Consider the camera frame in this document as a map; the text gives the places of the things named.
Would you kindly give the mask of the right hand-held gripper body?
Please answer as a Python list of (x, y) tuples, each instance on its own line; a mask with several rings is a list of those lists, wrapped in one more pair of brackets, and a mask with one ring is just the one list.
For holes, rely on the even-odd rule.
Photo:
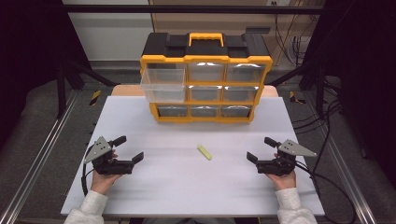
[(296, 165), (296, 157), (316, 157), (318, 154), (292, 140), (279, 143), (276, 157), (270, 161), (257, 161), (256, 167), (259, 174), (266, 175), (288, 175)]

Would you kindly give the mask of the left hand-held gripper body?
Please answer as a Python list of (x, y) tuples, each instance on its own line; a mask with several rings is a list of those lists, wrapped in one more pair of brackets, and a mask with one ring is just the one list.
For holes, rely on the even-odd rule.
[(115, 159), (113, 147), (108, 142), (103, 136), (99, 136), (89, 147), (84, 163), (90, 162), (100, 175), (129, 175), (134, 168), (134, 162)]

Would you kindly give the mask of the small yellow-green bar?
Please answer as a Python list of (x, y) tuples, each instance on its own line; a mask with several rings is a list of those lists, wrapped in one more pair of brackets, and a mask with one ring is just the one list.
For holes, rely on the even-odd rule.
[(198, 150), (209, 160), (212, 160), (212, 155), (203, 147), (202, 145), (198, 145)]

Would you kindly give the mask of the large clear plastic drawer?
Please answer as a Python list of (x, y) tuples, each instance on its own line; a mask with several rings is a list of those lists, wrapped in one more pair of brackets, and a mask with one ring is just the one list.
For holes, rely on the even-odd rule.
[(148, 63), (140, 86), (150, 103), (185, 101), (185, 65), (182, 63)]

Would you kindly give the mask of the yellow black storage organizer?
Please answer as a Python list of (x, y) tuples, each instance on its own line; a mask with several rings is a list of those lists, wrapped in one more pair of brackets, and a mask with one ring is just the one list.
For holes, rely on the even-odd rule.
[(265, 63), (268, 65), (267, 73), (273, 64), (261, 35), (152, 33), (148, 36), (140, 58), (141, 78), (148, 63), (187, 64), (194, 62)]

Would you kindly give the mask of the person's right hand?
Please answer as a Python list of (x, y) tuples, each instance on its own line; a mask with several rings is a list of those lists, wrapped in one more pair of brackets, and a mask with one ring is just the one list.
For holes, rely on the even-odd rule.
[(274, 183), (277, 190), (291, 189), (296, 187), (296, 174), (294, 171), (288, 175), (267, 175), (267, 177)]

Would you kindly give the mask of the person's left hand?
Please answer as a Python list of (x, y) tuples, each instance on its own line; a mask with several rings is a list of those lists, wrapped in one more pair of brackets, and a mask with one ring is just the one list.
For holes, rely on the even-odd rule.
[(92, 173), (91, 190), (106, 195), (119, 178), (121, 178), (121, 175), (100, 175), (94, 171)]

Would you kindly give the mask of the yellow black hazard tape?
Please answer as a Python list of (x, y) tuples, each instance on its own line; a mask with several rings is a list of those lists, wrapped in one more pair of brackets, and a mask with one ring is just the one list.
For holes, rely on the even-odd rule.
[(100, 94), (101, 94), (101, 91), (99, 91), (99, 90), (95, 91), (92, 95), (89, 105), (95, 105)]
[(290, 102), (297, 103), (297, 104), (300, 104), (300, 105), (306, 104), (306, 100), (302, 100), (302, 99), (297, 99), (296, 98), (296, 95), (295, 95), (294, 91), (290, 91)]

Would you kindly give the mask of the black metal stand legs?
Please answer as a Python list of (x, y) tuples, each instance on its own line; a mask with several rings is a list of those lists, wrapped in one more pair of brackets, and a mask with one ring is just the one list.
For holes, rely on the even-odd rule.
[(59, 119), (66, 110), (66, 96), (65, 96), (65, 82), (68, 81), (74, 90), (81, 90), (85, 83), (80, 77), (80, 74), (88, 75), (89, 77), (99, 81), (108, 86), (115, 87), (117, 83), (94, 72), (91, 68), (80, 65), (73, 61), (61, 62), (56, 70), (57, 77), (57, 92), (58, 92), (58, 115)]
[(318, 113), (319, 117), (323, 119), (325, 75), (319, 60), (308, 61), (303, 65), (289, 71), (286, 75), (269, 82), (269, 85), (277, 87), (285, 81), (298, 75), (303, 76), (299, 83), (299, 88), (302, 91), (309, 91), (313, 86), (316, 86), (315, 111)]

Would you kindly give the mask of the grid of small clear drawers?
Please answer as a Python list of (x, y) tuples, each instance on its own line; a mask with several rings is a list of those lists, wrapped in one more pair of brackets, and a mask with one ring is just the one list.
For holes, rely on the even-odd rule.
[(185, 101), (149, 103), (163, 122), (250, 122), (268, 70), (265, 63), (194, 62), (185, 65)]

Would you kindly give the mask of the dark grey box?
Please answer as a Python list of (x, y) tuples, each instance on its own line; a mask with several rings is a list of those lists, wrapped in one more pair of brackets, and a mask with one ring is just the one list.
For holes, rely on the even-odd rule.
[(271, 27), (247, 27), (245, 33), (267, 35), (270, 31)]

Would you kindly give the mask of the black curtain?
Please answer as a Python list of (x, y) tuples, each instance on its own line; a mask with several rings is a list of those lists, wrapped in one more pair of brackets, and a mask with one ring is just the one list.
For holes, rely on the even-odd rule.
[(396, 186), (396, 0), (324, 0), (305, 58), (341, 79), (348, 121)]
[(83, 87), (79, 71), (87, 55), (63, 0), (0, 0), (0, 149), (11, 136), (29, 91), (57, 78), (62, 68), (75, 89)]

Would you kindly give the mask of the aluminium floor rail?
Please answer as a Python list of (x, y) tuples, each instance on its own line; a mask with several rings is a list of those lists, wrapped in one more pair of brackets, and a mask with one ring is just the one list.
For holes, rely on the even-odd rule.
[(335, 100), (323, 105), (324, 118), (321, 119), (318, 113), (315, 111), (316, 98), (314, 94), (305, 92), (304, 97), (309, 108), (312, 110), (314, 117), (324, 121), (324, 123), (318, 127), (319, 133), (323, 138), (322, 148), (327, 149), (328, 153), (330, 154), (332, 163), (342, 182), (346, 196), (352, 203), (352, 208), (354, 209), (357, 218), (360, 220), (361, 224), (377, 224), (375, 216), (367, 201), (365, 200), (356, 178), (353, 176), (346, 160), (343, 158), (339, 147), (336, 145), (335, 140), (331, 135), (330, 116), (331, 113), (340, 107), (340, 103)]
[(63, 114), (58, 119), (56, 119), (52, 125), (46, 140), (35, 156), (35, 159), (24, 179), (22, 180), (18, 190), (8, 204), (4, 213), (0, 216), (0, 224), (14, 224), (16, 221), (22, 207), (27, 200), (27, 197), (34, 187), (36, 180), (38, 179), (55, 143), (58, 140), (79, 95), (80, 91), (71, 91)]

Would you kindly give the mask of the white wall panel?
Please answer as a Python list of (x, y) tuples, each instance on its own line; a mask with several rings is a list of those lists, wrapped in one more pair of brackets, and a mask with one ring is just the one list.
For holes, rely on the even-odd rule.
[(69, 13), (90, 61), (138, 61), (153, 32), (149, 13)]

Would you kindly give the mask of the black metal frame bar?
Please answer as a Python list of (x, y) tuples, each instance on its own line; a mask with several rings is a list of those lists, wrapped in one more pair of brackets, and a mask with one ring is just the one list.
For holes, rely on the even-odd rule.
[(76, 13), (205, 13), (205, 14), (298, 14), (331, 13), (329, 7), (243, 7), (243, 6), (182, 6), (182, 5), (63, 5), (61, 9)]

